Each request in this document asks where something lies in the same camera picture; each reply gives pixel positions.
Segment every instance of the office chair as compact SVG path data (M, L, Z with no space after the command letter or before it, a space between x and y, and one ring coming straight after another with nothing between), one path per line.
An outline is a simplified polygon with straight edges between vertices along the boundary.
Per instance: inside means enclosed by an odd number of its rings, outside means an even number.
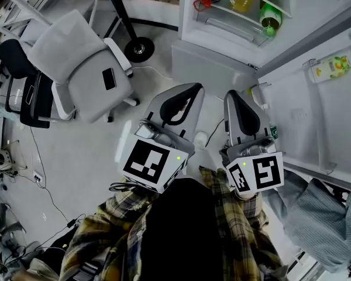
M53 97L63 119L77 110L85 122L101 116L109 122L111 109L122 101L131 106L139 103L129 98L131 64L116 43L101 40L77 10L55 21L28 58L53 80Z
M21 123L36 127L49 128L53 96L52 81L36 70L27 59L25 52L16 39L8 39L0 44L0 59L11 75L6 93L5 110L19 114ZM26 78L20 111L9 106L14 79Z

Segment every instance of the stand base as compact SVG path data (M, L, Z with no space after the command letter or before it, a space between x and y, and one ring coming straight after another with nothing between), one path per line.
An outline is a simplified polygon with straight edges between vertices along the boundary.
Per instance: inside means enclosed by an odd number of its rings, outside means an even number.
M133 63L141 63L149 59L154 52L153 42L146 37L137 37L125 47L125 56Z

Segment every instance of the gray chair cushion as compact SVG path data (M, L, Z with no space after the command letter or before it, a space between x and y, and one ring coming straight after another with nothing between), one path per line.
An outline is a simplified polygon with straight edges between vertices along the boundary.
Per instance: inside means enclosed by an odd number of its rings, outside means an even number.
M116 87L106 90L103 71L112 68ZM95 53L72 73L71 99L85 122L93 123L132 93L126 73L108 49Z

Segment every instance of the sleeve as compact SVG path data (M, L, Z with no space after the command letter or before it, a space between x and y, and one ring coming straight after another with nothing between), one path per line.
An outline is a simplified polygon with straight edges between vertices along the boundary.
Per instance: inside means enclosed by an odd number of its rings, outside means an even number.
M223 271L231 280L285 280L283 266L269 236L263 231L268 219L262 210L261 194L248 201L238 199L226 186L224 170L200 167L205 184L212 190L216 220L223 249Z
M78 268L109 249L109 266L120 270L120 259L126 251L126 239L136 220L146 211L157 194L134 189L116 195L101 204L94 215L85 218L66 251L61 266L60 281L68 280Z

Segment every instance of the white marker cube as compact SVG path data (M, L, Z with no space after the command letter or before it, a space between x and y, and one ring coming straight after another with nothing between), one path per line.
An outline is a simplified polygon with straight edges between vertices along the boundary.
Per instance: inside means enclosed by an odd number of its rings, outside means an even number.
M129 181L163 193L186 166L187 159L188 154L185 152L129 134L119 171Z
M282 152L240 157L227 167L229 184L240 194L274 189L284 184Z

